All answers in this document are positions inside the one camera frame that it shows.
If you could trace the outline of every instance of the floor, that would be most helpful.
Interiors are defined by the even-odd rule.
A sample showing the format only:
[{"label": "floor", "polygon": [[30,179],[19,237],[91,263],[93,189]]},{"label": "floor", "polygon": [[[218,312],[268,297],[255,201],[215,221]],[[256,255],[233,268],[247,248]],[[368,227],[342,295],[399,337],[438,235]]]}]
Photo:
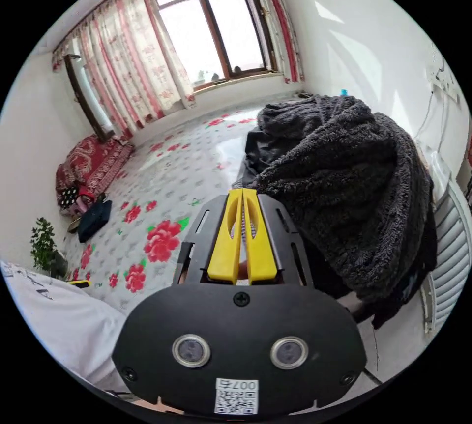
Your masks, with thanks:
[{"label": "floor", "polygon": [[[197,118],[137,148],[108,190],[108,224],[88,244],[77,236],[67,239],[69,277],[91,280],[90,295],[125,314],[168,287],[187,226],[203,203],[231,188],[262,106]],[[428,344],[419,294],[375,333],[369,321],[359,329],[367,369],[381,381],[411,364]],[[342,401],[374,386],[361,375]]]}]

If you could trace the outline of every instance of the wall outlet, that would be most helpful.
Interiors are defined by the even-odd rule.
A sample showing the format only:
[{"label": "wall outlet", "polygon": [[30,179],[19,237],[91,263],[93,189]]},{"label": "wall outlet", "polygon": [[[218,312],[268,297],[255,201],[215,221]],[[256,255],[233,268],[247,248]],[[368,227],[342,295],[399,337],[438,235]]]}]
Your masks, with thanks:
[{"label": "wall outlet", "polygon": [[446,95],[449,95],[457,103],[457,84],[447,67],[443,72],[438,73],[437,68],[428,66],[427,78],[431,85],[440,88]]}]

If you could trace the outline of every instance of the black fuzzy blanket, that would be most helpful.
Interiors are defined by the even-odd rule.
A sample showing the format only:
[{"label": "black fuzzy blanket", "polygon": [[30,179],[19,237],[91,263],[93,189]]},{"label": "black fuzzy blanket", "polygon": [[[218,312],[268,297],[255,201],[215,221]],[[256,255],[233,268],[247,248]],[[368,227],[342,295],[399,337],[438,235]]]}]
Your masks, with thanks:
[{"label": "black fuzzy blanket", "polygon": [[430,202],[408,133],[351,96],[268,104],[258,126],[290,149],[249,188],[285,205],[359,299],[387,298],[418,253]]}]

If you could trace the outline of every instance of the label sticker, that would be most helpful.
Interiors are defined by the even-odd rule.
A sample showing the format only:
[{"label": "label sticker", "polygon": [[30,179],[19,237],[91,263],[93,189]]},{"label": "label sticker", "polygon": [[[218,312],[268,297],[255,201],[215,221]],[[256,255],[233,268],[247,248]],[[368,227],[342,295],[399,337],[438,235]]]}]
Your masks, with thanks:
[{"label": "label sticker", "polygon": [[257,414],[259,380],[216,379],[215,414]]}]

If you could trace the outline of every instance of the plant pot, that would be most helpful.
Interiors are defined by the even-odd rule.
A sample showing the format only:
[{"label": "plant pot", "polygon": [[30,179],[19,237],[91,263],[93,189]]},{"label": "plant pot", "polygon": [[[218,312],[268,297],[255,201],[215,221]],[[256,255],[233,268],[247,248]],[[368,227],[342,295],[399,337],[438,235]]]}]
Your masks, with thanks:
[{"label": "plant pot", "polygon": [[67,274],[67,268],[69,263],[67,260],[58,252],[54,251],[54,257],[51,260],[51,277],[63,278]]}]

